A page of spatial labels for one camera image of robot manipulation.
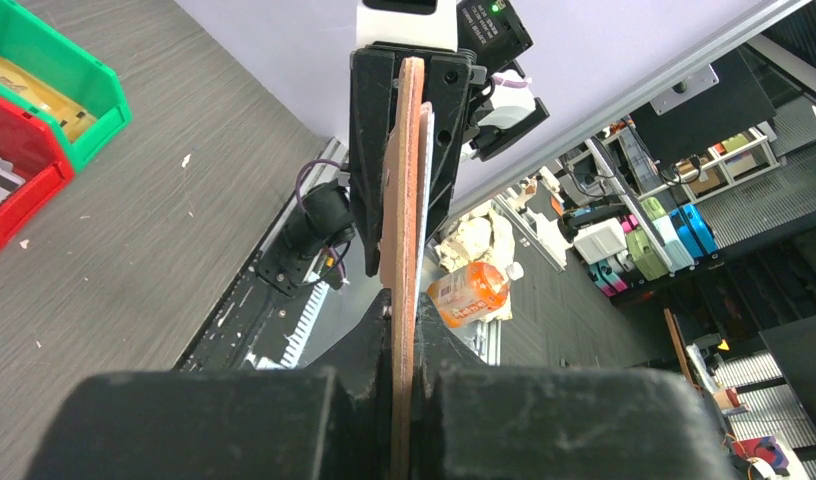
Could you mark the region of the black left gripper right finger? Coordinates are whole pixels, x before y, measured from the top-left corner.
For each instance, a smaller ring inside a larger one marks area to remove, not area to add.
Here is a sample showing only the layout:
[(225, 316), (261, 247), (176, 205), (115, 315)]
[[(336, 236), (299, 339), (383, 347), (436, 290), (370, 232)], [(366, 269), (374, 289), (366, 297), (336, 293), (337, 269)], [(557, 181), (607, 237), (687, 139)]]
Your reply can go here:
[(642, 368), (490, 366), (419, 300), (428, 378), (417, 479), (731, 479), (722, 434), (680, 376)]

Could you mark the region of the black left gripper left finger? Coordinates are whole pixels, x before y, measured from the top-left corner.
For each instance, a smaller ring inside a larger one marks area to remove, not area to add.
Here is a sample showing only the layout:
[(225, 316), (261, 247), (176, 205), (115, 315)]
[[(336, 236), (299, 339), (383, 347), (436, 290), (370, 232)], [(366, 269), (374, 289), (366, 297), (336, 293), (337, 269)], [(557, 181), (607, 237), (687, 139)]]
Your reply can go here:
[(386, 479), (389, 290), (312, 364), (112, 372), (78, 383), (29, 479)]

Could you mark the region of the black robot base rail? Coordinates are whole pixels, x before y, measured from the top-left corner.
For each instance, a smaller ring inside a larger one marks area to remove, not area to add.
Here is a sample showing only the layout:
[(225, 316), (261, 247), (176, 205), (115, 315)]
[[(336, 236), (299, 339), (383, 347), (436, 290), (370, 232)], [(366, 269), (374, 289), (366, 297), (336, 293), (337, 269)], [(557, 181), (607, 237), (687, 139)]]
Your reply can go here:
[(325, 301), (346, 286), (354, 231), (319, 233), (347, 149), (328, 142), (176, 362), (179, 371), (293, 369)]

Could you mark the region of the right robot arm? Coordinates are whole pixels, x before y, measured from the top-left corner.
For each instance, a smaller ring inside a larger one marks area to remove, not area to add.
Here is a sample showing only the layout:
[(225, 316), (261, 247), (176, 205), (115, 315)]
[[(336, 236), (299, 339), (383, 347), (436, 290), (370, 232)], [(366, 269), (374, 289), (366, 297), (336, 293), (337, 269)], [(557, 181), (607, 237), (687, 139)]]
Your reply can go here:
[(415, 277), (449, 218), (463, 147), (490, 159), (548, 117), (517, 64), (532, 44), (507, 1), (359, 2), (347, 156), (327, 182), (300, 170), (258, 278), (287, 297), (339, 289), (353, 243), (385, 288), (401, 261)]

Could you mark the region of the tan leather card holder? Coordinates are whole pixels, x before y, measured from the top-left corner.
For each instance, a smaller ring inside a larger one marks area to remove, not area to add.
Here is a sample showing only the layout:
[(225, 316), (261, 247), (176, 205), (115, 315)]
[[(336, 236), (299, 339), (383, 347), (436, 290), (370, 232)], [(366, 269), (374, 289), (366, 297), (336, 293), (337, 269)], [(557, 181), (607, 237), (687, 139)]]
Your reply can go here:
[(415, 291), (418, 263), (420, 134), (430, 110), (423, 106), (425, 62), (402, 61), (397, 88), (395, 125), (383, 161), (383, 223), (380, 251), (382, 285), (391, 291), (392, 401), (391, 479), (410, 477), (411, 395), (414, 377)]

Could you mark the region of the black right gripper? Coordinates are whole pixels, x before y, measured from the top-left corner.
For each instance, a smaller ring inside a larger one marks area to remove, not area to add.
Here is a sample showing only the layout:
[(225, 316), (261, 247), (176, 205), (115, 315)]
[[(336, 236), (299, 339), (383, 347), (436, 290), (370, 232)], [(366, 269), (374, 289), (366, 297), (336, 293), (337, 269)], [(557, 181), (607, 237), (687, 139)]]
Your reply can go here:
[(350, 57), (349, 189), (353, 215), (364, 252), (364, 271), (378, 273), (382, 236), (382, 174), (392, 129), (394, 87), (404, 60), (425, 65), (423, 99), (435, 114), (432, 169), (426, 238), (431, 238), (449, 215), (458, 171), (470, 87), (478, 85), (473, 51), (376, 41), (354, 50)]

